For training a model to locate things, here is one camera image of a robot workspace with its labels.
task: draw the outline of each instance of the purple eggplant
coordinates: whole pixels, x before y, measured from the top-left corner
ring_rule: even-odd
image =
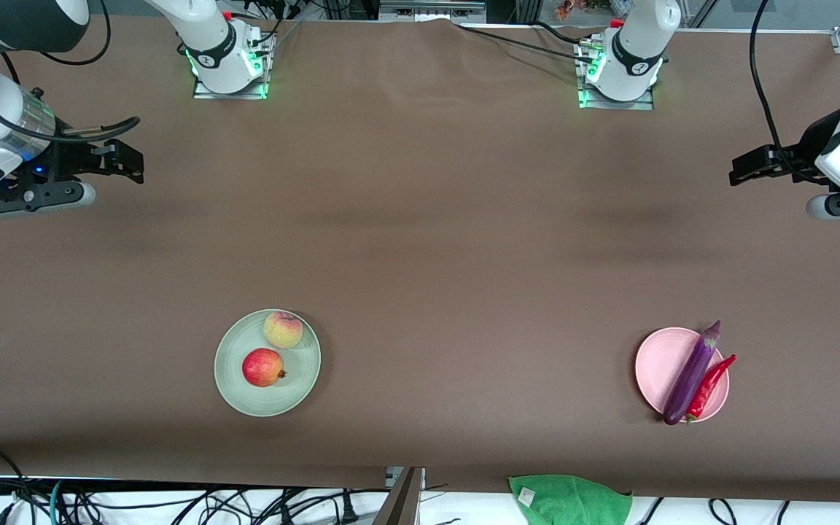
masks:
[[[718,346],[720,326],[721,322],[718,320],[696,340],[693,353],[689,354],[686,366],[682,367],[676,385],[673,386],[673,392],[670,392],[669,399],[666,400],[666,407],[663,409],[663,421],[667,425],[679,423],[680,419],[686,415],[690,403],[693,402],[693,397],[696,396],[696,391],[699,389],[702,379],[709,371],[709,362],[715,353],[716,346]]]

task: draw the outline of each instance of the brown table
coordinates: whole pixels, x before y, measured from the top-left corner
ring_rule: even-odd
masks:
[[[16,57],[70,123],[140,115],[147,164],[142,187],[88,177],[89,209],[0,220],[0,448],[26,472],[840,499],[840,222],[807,218],[817,188],[728,187],[768,142],[746,34],[677,34],[656,110],[613,112],[579,109],[569,61],[445,21],[304,23],[265,102],[190,99],[163,19],[113,29],[86,69]],[[759,46],[793,142],[840,107],[840,56]],[[313,323],[323,370],[253,419],[212,363],[265,307]],[[740,358],[723,412],[653,421],[640,340],[715,319]]]

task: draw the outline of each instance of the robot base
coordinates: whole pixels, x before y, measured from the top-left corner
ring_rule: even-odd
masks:
[[[590,39],[583,39],[580,44],[573,44],[572,50],[576,56],[586,56],[593,59],[594,63],[576,61],[576,83],[579,87],[579,107],[596,107],[596,109],[636,109],[641,111],[653,111],[653,89],[647,87],[643,96],[637,100],[621,102],[611,100],[603,96],[596,86],[586,80],[590,70],[597,67],[597,63],[604,60],[604,42],[600,39],[601,34],[593,34]]]
[[[250,62],[256,69],[260,67],[262,71],[261,76],[253,79],[244,89],[237,90],[235,93],[216,93],[210,90],[209,87],[204,86],[199,79],[196,79],[196,83],[193,84],[193,98],[217,100],[267,99],[268,88],[271,86],[271,67],[274,64],[274,47],[276,46],[276,41],[277,35],[271,34],[270,39],[260,44],[257,53],[260,53],[261,56],[250,59]]]

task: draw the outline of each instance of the green cloth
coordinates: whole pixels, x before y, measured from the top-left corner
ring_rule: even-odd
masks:
[[[530,525],[624,525],[634,498],[573,475],[507,481]]]

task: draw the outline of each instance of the white label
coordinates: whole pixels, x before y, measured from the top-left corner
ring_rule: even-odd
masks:
[[[521,489],[521,495],[517,496],[517,501],[522,502],[526,508],[530,508],[530,504],[534,502],[534,494],[536,492],[531,491],[526,486]]]

